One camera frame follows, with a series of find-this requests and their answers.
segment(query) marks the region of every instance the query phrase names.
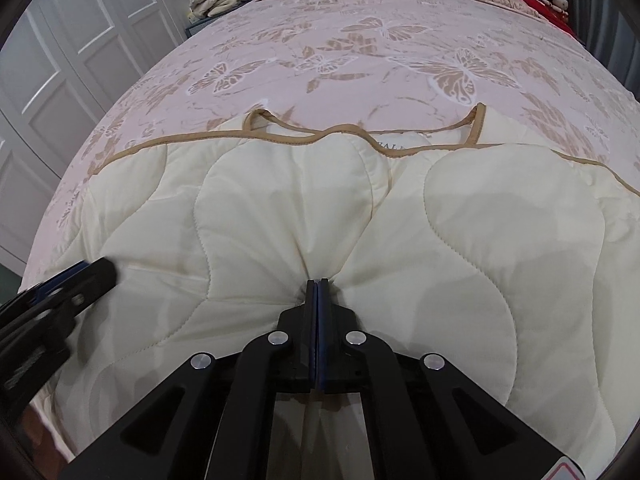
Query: warning label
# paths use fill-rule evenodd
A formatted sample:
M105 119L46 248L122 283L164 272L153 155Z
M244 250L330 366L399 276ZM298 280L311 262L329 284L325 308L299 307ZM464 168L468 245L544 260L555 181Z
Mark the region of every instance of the warning label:
M584 480L584 475L571 459L563 456L542 480Z

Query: bed sheet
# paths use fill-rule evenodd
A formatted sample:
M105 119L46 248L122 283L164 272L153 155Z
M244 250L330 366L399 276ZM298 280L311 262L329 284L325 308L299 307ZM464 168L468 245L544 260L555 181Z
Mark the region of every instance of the bed sheet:
M316 129L425 129L480 101L640 187L640 104L545 20L476 0L262 0L175 49L100 121L45 212L23 287L40 279L91 174L130 146L252 108Z

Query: triangular cutout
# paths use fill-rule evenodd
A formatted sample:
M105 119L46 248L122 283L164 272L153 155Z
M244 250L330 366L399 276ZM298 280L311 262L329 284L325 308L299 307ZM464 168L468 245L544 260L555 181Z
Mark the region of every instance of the triangular cutout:
M179 386L165 392L122 432L123 441L149 455L160 453L183 396Z
M464 390L456 388L452 395L481 454L489 455L516 440L515 430L495 418Z

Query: gray curtain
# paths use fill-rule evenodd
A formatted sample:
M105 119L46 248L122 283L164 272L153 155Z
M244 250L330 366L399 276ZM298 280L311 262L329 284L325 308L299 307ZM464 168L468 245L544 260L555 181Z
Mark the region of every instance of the gray curtain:
M570 0L571 27L585 47L640 100L640 44L614 0Z

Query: white wardrobe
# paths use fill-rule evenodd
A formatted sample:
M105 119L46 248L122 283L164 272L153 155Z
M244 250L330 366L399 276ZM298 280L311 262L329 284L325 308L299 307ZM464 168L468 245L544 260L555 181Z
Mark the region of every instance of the white wardrobe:
M107 110L185 40L189 0L33 0L0 50L0 264L40 219Z

